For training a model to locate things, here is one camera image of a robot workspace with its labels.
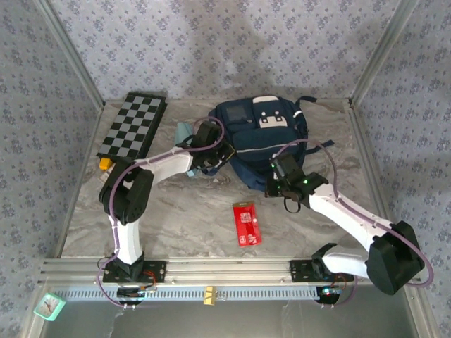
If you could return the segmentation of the left controller circuit board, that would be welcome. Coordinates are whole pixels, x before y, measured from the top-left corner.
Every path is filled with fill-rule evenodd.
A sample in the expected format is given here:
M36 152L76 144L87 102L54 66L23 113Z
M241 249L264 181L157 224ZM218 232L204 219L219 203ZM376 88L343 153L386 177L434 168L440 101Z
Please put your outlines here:
M147 285L139 287L119 287L116 291L116 297L125 298L143 298L147 292L155 292L156 286Z

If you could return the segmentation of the light teal zip pouch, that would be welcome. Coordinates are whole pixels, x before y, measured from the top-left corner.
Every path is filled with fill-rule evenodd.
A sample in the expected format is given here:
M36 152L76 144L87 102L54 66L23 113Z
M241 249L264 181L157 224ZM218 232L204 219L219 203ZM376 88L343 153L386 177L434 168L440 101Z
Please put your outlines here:
M184 142L190 135L192 135L192 126L186 122L178 122L175 131L175 145Z

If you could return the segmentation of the controller circuit board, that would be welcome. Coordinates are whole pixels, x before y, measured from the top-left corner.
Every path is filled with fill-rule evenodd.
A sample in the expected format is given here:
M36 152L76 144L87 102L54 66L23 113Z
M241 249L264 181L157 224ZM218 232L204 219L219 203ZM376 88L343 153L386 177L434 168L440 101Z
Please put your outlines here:
M330 305L334 306L342 294L342 289L334 286L324 286L324 287L317 287L316 293L318 296L318 299L316 300L316 303L319 303L321 305Z
M116 297L125 298L143 298L147 292L155 292L156 286L147 285L139 287L119 287L116 291Z

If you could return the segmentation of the black grey chessboard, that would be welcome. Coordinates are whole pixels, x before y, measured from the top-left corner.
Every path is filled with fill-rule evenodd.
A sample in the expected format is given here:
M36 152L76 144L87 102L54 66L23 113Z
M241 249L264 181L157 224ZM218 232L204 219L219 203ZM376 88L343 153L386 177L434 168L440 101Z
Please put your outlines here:
M164 96L129 93L99 147L99 159L146 158L166 107Z

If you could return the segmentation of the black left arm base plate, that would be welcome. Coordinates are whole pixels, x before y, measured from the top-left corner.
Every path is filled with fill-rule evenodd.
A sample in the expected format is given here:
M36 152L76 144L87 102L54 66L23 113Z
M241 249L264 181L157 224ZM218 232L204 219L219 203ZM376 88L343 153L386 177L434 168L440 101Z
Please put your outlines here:
M105 283L163 283L166 276L165 261L141 260L132 265L114 260L108 263L103 272L102 281Z

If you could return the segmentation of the navy blue backpack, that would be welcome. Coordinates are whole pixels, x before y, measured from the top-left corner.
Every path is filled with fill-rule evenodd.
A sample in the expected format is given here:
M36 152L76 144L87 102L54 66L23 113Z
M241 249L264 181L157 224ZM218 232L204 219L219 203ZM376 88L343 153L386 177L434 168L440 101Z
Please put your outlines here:
M235 150L229 160L235 174L250 189L280 196L270 158L286 144L307 139L309 129L300 102L316 102L302 96L295 102L266 95L226 101L209 112L224 126L226 140Z

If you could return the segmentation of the teal alarm clock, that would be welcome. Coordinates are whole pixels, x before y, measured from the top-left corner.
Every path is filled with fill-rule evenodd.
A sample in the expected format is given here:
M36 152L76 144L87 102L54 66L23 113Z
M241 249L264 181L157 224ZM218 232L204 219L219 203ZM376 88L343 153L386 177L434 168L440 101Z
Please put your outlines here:
M65 305L66 300L47 292L35 306L33 313L46 321L55 321Z

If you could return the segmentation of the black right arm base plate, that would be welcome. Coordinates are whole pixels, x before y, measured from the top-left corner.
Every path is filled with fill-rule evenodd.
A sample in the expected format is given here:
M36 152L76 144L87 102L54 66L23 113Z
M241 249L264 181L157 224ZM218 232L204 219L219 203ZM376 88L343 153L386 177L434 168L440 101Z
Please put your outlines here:
M344 273L331 273L321 263L315 260L291 260L290 276L292 282L353 282L354 276Z

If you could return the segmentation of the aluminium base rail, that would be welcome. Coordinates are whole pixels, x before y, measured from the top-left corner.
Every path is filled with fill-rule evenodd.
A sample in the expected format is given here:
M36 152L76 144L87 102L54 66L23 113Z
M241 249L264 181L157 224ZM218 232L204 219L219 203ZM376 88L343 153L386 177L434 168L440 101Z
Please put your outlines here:
M203 287L203 286L278 286L303 284L321 286L323 282L292 282L290 261L296 258L151 258L150 261L165 261L166 276L159 287ZM38 283L60 287L70 285L92 286L103 260L100 258L55 258L43 262ZM107 287L134 287L151 285L145 283L105 283Z

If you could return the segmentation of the red printed packet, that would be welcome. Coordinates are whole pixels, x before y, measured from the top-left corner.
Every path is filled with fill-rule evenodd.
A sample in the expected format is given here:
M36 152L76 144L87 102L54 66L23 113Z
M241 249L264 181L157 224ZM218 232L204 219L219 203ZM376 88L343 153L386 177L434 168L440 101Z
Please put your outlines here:
M233 204L233 215L239 247L261 244L261 232L254 203L246 201Z

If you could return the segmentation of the right controller circuit board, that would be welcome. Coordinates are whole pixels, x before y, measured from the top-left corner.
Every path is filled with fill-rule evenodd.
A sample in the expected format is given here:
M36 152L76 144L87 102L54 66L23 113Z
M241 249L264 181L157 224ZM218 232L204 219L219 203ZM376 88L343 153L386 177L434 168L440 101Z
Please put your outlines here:
M342 294L342 289L334 286L324 286L324 287L317 287L316 293L318 296L318 299L316 300L316 303L319 303L321 305L330 305L334 306Z

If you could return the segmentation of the aluminium frame post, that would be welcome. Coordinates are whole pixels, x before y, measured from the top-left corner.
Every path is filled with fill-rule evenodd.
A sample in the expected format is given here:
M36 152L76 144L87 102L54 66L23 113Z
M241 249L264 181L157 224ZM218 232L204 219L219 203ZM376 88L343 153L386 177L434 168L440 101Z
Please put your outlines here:
M37 10L42 14L50 32L56 39L84 90L87 92L88 97L97 108L103 108L104 100L50 0L32 1L35 3Z
M352 108L358 107L371 88L373 81L389 56L390 51L400 38L419 1L399 0L350 97L350 106Z

